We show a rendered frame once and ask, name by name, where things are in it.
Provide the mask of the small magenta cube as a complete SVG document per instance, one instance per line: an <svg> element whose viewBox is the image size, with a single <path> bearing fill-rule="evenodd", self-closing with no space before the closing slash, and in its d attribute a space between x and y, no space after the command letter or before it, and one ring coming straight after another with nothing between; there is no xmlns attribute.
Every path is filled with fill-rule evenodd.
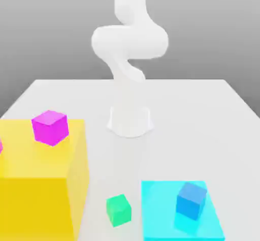
<svg viewBox="0 0 260 241"><path fill-rule="evenodd" d="M47 110L31 120L35 140L55 146L69 135L68 117Z"/></svg>

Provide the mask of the small green cube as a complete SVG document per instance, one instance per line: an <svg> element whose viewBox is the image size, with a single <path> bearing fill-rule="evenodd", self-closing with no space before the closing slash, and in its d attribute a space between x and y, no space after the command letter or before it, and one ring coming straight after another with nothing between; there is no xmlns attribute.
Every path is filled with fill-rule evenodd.
<svg viewBox="0 0 260 241"><path fill-rule="evenodd" d="M106 211L113 227L132 220L132 207L124 194L106 200Z"/></svg>

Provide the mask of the small blue cube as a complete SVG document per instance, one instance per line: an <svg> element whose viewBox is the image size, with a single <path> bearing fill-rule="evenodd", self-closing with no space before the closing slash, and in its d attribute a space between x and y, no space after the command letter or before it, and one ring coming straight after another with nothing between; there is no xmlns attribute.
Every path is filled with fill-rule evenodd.
<svg viewBox="0 0 260 241"><path fill-rule="evenodd" d="M204 209L207 189L185 182L176 199L176 212L197 221Z"/></svg>

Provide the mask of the large cyan box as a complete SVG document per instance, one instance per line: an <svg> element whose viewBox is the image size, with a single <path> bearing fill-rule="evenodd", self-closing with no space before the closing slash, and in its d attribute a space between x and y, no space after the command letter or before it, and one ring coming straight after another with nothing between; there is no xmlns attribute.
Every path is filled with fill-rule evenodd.
<svg viewBox="0 0 260 241"><path fill-rule="evenodd" d="M207 189L204 181L144 180L141 182L144 241L225 241L207 189L197 221L176 212L176 199L185 182Z"/></svg>

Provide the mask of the large yellow box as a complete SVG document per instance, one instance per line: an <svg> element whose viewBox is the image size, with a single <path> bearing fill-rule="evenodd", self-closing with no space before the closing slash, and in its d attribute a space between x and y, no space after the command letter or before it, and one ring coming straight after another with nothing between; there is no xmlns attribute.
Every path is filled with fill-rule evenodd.
<svg viewBox="0 0 260 241"><path fill-rule="evenodd" d="M0 241L77 241L89 170L85 122L69 120L56 146L28 119L0 119Z"/></svg>

